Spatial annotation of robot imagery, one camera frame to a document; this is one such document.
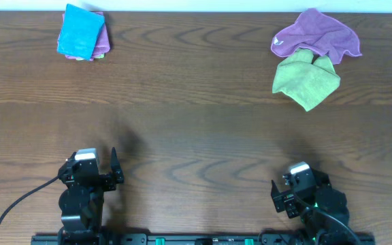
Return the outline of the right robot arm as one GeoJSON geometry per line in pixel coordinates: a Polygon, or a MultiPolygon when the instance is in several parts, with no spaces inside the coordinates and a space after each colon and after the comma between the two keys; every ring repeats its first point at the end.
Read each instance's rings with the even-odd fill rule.
{"type": "Polygon", "coordinates": [[[329,176],[309,168],[283,176],[289,189],[279,191],[272,182],[271,198],[277,212],[299,217],[304,228],[289,244],[361,244],[348,226],[350,212],[346,195],[332,187],[329,176]]]}

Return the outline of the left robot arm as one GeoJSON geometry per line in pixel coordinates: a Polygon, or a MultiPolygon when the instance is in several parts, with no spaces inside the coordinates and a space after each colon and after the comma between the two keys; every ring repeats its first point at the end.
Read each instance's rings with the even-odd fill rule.
{"type": "Polygon", "coordinates": [[[100,174],[98,163],[96,149],[81,149],[74,152],[58,171],[58,179],[67,187],[59,197],[63,227],[58,234],[58,244],[108,243],[101,226],[104,193],[116,190],[125,178],[115,148],[111,151],[111,172],[100,174]]]}

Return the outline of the green microfiber cloth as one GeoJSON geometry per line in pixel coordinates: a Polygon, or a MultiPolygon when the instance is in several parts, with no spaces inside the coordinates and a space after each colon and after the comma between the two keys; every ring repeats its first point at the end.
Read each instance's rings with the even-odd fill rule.
{"type": "Polygon", "coordinates": [[[315,58],[311,50],[299,49],[278,64],[272,92],[283,93],[308,112],[332,94],[340,80],[328,56],[315,58]]]}

